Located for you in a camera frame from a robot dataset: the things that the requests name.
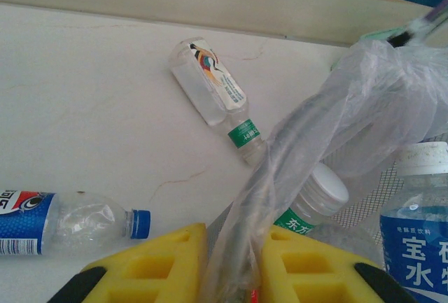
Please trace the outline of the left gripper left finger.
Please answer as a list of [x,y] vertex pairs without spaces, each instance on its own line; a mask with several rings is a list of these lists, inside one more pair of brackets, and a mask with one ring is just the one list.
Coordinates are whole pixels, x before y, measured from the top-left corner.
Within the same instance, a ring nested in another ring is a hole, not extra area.
[[196,302],[207,230],[188,225],[88,264],[51,302]]

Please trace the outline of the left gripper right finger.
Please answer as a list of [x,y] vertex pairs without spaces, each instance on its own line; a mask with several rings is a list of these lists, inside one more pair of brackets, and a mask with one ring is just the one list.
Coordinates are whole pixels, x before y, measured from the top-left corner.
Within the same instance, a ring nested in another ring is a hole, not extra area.
[[415,302],[371,260],[273,227],[262,248],[259,302]]

